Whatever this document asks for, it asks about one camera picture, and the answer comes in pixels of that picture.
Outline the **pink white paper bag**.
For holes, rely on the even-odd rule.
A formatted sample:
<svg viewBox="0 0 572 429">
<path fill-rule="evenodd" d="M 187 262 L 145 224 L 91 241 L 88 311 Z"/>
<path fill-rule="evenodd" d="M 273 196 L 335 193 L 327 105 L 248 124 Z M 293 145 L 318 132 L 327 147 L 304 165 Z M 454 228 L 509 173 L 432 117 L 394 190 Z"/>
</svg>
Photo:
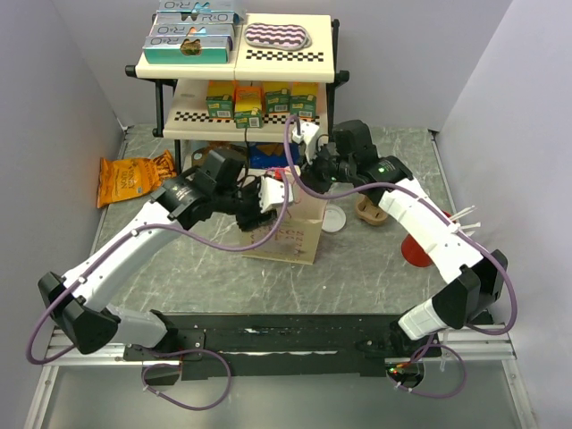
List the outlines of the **pink white paper bag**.
<svg viewBox="0 0 572 429">
<path fill-rule="evenodd" d="M 312 265 L 322 233 L 326 201 L 314 198 L 294 181 L 290 168 L 272 171 L 285 173 L 292 186 L 293 204 L 288 207 L 279 230 L 264 245 L 243 252 L 244 257 Z"/>
</svg>

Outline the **cardboard cup carrier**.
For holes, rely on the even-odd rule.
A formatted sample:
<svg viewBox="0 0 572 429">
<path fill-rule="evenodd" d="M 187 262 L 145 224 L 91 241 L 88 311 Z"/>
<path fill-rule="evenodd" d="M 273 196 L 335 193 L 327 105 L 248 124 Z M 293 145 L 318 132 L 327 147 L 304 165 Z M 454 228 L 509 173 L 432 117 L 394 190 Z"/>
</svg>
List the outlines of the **cardboard cup carrier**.
<svg viewBox="0 0 572 429">
<path fill-rule="evenodd" d="M 363 195 L 357 199 L 355 213 L 360 220 L 372 226 L 381 226 L 389 217 L 379 206 Z"/>
</svg>

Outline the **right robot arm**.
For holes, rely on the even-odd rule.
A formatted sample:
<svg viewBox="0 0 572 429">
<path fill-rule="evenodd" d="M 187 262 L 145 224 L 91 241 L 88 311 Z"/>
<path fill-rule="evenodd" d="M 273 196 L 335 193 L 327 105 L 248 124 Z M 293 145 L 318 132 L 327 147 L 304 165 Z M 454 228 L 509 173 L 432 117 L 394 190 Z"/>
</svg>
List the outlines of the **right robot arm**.
<svg viewBox="0 0 572 429">
<path fill-rule="evenodd" d="M 360 120 L 333 130 L 335 150 L 329 151 L 312 122 L 301 122 L 291 138 L 305 146 L 300 179 L 315 194 L 333 183 L 349 183 L 393 218 L 437 267 L 445 286 L 412 307 L 391 333 L 391 348 L 401 356 L 419 349 L 422 338 L 445 328 L 470 324 L 502 291 L 507 258 L 498 250 L 489 256 L 428 197 L 413 173 L 395 156 L 379 156 L 369 127 Z"/>
</svg>

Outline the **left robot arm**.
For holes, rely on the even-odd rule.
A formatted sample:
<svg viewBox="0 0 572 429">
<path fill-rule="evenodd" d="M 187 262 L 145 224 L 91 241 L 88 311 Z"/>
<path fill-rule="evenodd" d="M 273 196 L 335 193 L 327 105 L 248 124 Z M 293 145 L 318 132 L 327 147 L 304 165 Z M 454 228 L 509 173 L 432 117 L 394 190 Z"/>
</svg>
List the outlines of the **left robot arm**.
<svg viewBox="0 0 572 429">
<path fill-rule="evenodd" d="M 243 156 L 210 152 L 204 163 L 166 180 L 116 236 L 64 275 L 45 274 L 38 288 L 47 315 L 81 354 L 110 342 L 144 347 L 154 358 L 170 357 L 179 329 L 156 310 L 112 306 L 117 291 L 159 250 L 212 214 L 235 217 L 242 231 L 278 226 L 293 195 L 289 184 L 246 174 Z"/>
</svg>

